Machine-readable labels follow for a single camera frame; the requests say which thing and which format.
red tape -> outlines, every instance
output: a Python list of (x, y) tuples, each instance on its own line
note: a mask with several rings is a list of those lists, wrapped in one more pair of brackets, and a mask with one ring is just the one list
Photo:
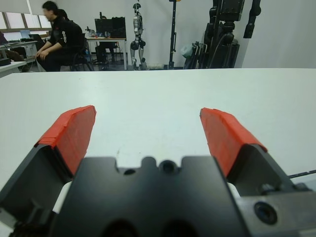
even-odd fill
[(267, 149), (231, 114), (203, 108), (200, 113), (210, 153), (222, 168), (225, 176), (232, 169), (244, 144), (258, 144)]
[(95, 115), (92, 105), (64, 112), (37, 144), (57, 147), (68, 169), (75, 174), (86, 154)]

window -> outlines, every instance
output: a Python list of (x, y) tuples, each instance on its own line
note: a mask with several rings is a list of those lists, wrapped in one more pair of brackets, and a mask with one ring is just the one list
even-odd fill
[(41, 28), (38, 16), (33, 16), (31, 14), (24, 14), (24, 16), (28, 28)]
[(0, 12), (0, 29), (6, 29), (5, 21), (2, 15), (2, 12)]
[(45, 16), (39, 16), (39, 20), (42, 28), (51, 28), (51, 24)]
[(11, 29), (24, 28), (24, 22), (20, 13), (6, 13), (8, 24)]

black metal plate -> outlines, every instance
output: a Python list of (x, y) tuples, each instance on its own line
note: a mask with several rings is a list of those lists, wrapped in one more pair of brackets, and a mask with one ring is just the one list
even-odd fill
[(166, 170), (153, 158), (134, 172), (114, 158), (83, 159), (51, 236), (248, 236), (215, 159), (186, 157)]

black cable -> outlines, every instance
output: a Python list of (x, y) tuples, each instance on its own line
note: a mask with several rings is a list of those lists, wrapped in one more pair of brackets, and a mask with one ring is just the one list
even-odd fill
[(209, 64), (209, 67), (208, 67), (208, 68), (211, 68), (212, 63), (213, 63), (214, 58), (215, 58), (215, 55), (216, 55), (216, 52), (217, 52), (217, 50), (218, 50), (218, 47), (219, 47), (219, 45), (222, 43), (222, 41), (224, 40), (225, 36), (226, 36), (226, 34), (224, 34), (224, 35), (221, 37), (221, 39), (219, 40), (219, 42), (218, 42), (218, 44), (217, 44), (217, 46), (216, 46), (216, 48), (215, 48), (215, 51), (214, 51), (214, 54), (213, 54), (211, 63)]
[(297, 177), (301, 177), (301, 176), (305, 176), (305, 175), (309, 175), (309, 174), (316, 174), (316, 169), (311, 170), (311, 171), (307, 171), (307, 172), (303, 172), (303, 173), (292, 174), (292, 175), (289, 175), (288, 177), (290, 179), (293, 179), (293, 178), (297, 178)]
[(233, 48), (233, 42), (229, 46), (228, 57), (225, 59), (225, 63), (224, 63), (224, 67), (225, 68), (229, 68), (229, 61), (230, 61), (230, 57), (231, 57), (231, 54), (232, 54), (232, 48)]

desk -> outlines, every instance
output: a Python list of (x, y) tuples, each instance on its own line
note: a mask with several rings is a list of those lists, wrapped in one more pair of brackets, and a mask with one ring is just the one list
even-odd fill
[(61, 113), (85, 105), (97, 111), (86, 156), (116, 157), (120, 167), (138, 167), (145, 156), (180, 165), (183, 156), (209, 155), (199, 119), (208, 107), (235, 115), (287, 174), (316, 169), (315, 74), (210, 69), (8, 75), (0, 79), (0, 189)]
[(95, 42), (97, 45), (98, 42), (118, 42), (123, 44), (123, 58), (124, 58), (124, 69), (127, 70), (127, 60), (126, 60), (126, 38), (105, 38), (105, 37), (98, 37), (98, 38), (87, 38), (88, 42)]
[(27, 57), (25, 59), (26, 63), (36, 62), (39, 71), (41, 71), (41, 67), (35, 58), (35, 55), (37, 53), (36, 43), (37, 41), (30, 41), (30, 42), (19, 42), (19, 43), (7, 44), (7, 45), (0, 45), (0, 50), (4, 52), (6, 49), (10, 49), (10, 48), (25, 47), (26, 57)]
[(11, 62), (9, 65), (0, 67), (0, 78), (7, 76), (11, 73), (19, 73), (18, 67), (26, 65), (26, 62)]

